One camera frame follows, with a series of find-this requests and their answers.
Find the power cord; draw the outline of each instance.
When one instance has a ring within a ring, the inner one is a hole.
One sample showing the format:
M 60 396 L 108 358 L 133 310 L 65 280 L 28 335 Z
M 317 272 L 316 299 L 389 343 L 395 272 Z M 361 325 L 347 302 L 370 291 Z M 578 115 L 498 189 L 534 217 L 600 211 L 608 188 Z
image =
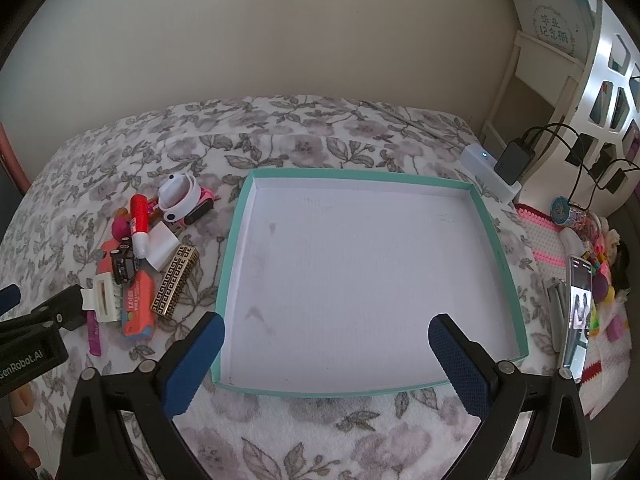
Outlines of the power cord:
M 600 186 L 600 181 L 603 179 L 603 177 L 605 176 L 605 174 L 607 173 L 607 170 L 616 162 L 626 162 L 627 164 L 629 164 L 630 166 L 632 166 L 632 168 L 628 168 L 628 170 L 621 170 L 623 173 L 628 173 L 630 171 L 636 171 L 636 170 L 640 170 L 640 166 L 638 166 L 636 163 L 632 162 L 631 160 L 626 160 L 626 158 L 615 158 L 612 161 L 609 162 L 609 164 L 607 164 L 607 167 L 602 171 L 602 173 L 600 174 L 600 176 L 598 177 L 598 179 L 596 180 L 596 178 L 590 173 L 589 168 L 587 168 L 584 163 L 582 162 L 582 160 L 580 159 L 580 156 L 576 153 L 576 151 L 574 151 L 573 147 L 570 146 L 559 134 L 558 132 L 553 131 L 551 128 L 553 126 L 560 126 L 561 128 L 567 128 L 568 130 L 571 130 L 579 139 L 582 139 L 580 137 L 580 135 L 578 134 L 578 132 L 576 132 L 571 126 L 569 126 L 568 124 L 564 124 L 564 123 L 551 123 L 551 124 L 547 124 L 545 126 L 533 126 L 532 128 L 529 128 L 524 135 L 522 136 L 522 143 L 523 146 L 526 146 L 526 148 L 532 149 L 532 147 L 535 145 L 536 142 L 538 142 L 538 139 L 540 138 L 540 136 L 542 135 L 542 132 L 548 132 L 551 134 L 552 137 L 557 138 L 558 140 L 560 140 L 560 142 L 562 142 L 569 150 L 569 152 L 573 153 L 574 156 L 576 157 L 576 159 L 578 160 L 578 163 L 580 164 L 580 166 L 578 167 L 578 177 L 575 180 L 575 184 L 574 184 L 574 188 L 571 190 L 571 193 L 568 196 L 568 200 L 571 201 L 571 199 L 573 198 L 574 194 L 575 194 L 575 190 L 578 187 L 578 183 L 580 182 L 580 176 L 582 174 L 582 168 L 584 168 L 584 170 L 587 172 L 587 174 L 591 177 L 591 179 L 594 181 L 595 186 L 593 187 L 593 190 L 591 191 L 591 197 L 589 199 L 589 203 L 587 204 L 587 207 L 582 208 L 580 206 L 578 206 L 578 208 L 582 209 L 582 210 L 588 210 L 591 207 L 591 203 L 593 202 L 593 197 L 595 196 L 596 193 L 596 189 L 599 190 L 604 190 L 607 189 L 606 186 L 601 187 Z M 537 133 L 534 135 L 534 137 L 532 138 L 532 141 L 527 143 L 527 137 L 529 137 L 529 134 L 534 131 L 534 130 L 538 130 Z

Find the flower pattern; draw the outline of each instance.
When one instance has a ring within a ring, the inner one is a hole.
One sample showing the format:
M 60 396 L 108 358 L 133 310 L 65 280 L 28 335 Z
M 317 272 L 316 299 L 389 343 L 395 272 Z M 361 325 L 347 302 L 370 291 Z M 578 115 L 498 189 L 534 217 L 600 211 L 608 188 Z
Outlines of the flower pattern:
M 552 365 L 548 315 L 526 233 L 513 211 L 466 172 L 459 151 L 427 133 L 477 142 L 469 127 L 450 114 L 378 106 L 382 110 L 317 96 L 207 100 L 124 118 L 60 147 L 0 246 L 0 285 L 16 283 L 22 291 L 21 305 L 9 316 L 27 313 L 68 284 L 92 286 L 110 219 L 135 192 L 151 196 L 168 174 L 188 171 L 220 200 L 181 235 L 198 248 L 200 260 L 174 318 L 159 319 L 151 341 L 129 342 L 119 323 L 102 325 L 102 356 L 95 357 L 86 329 L 62 332 L 69 359 L 33 381 L 36 408 L 54 438 L 62 437 L 85 367 L 121 373 L 159 359 L 215 304 L 233 211 L 253 168 L 402 171 L 473 183 L 494 218 L 520 296 L 530 347 L 524 366 L 540 373 Z M 146 473 L 159 479 L 135 418 L 124 419 Z M 175 421 L 210 475 L 232 480 L 436 479 L 478 423 L 450 386 L 354 399 L 281 399 L 223 390 L 208 375 Z

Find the red glue stick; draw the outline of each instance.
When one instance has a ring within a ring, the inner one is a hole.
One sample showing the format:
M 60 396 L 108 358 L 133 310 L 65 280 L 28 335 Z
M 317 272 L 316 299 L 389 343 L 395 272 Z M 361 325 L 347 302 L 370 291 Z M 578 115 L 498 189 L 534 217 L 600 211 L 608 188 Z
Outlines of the red glue stick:
M 149 248 L 149 218 L 146 210 L 146 196 L 135 194 L 131 197 L 131 239 L 133 253 L 137 258 L 146 258 Z

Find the shelf cutout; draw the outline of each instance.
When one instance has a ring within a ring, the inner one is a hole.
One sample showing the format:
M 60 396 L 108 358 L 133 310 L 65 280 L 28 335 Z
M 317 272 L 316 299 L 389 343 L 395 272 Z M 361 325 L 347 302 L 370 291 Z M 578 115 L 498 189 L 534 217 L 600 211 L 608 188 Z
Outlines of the shelf cutout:
M 629 104 L 626 102 L 625 89 L 618 87 L 618 97 L 616 98 L 616 108 L 613 110 L 611 118 L 611 129 L 618 130 L 625 123 L 626 117 L 629 115 Z
M 606 188 L 611 194 L 614 194 L 624 182 L 626 182 L 626 173 L 622 169 L 618 169 L 616 173 L 607 182 Z
M 609 68 L 624 75 L 629 65 L 631 54 L 619 35 L 613 39 L 611 54 L 609 55 Z
M 575 139 L 572 150 L 569 152 L 569 155 L 566 156 L 565 161 L 569 164 L 573 164 L 576 168 L 579 168 L 580 164 L 584 162 L 584 158 L 587 156 L 587 152 L 595 140 L 596 139 L 588 136 L 587 134 L 580 134 L 578 138 Z
M 615 145 L 607 142 L 602 149 L 600 150 L 600 155 L 598 156 L 598 160 L 594 163 L 594 165 L 589 170 L 589 174 L 598 180 L 600 176 L 607 169 L 609 163 L 616 158 L 616 147 Z
M 629 78 L 629 89 L 631 90 L 631 95 L 634 98 L 636 110 L 640 111 L 640 100 L 638 99 L 640 96 L 640 68 L 638 68 L 638 65 L 636 64 L 631 72 L 631 78 Z
M 636 158 L 640 148 L 640 129 L 634 120 L 631 121 L 626 129 L 626 134 L 622 137 L 622 153 L 625 154 L 626 160 L 633 161 Z
M 596 124 L 604 126 L 604 122 L 607 119 L 607 110 L 609 110 L 609 104 L 611 102 L 611 95 L 613 94 L 613 83 L 611 81 L 603 81 L 600 91 L 596 96 L 596 101 L 593 103 L 593 108 L 589 114 L 589 118 Z

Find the blue gripper pad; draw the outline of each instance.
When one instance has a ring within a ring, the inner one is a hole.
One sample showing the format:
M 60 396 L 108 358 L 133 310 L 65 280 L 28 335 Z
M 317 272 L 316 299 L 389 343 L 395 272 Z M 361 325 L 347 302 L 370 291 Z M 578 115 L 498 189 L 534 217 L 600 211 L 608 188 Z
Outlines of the blue gripper pad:
M 20 304 L 20 289 L 15 283 L 0 290 L 0 316 Z
M 469 415 L 484 420 L 498 385 L 489 354 L 469 341 L 447 314 L 431 319 L 429 345 Z
M 187 411 L 224 340 L 224 321 L 218 314 L 207 312 L 185 339 L 173 343 L 164 354 L 157 380 L 167 417 Z

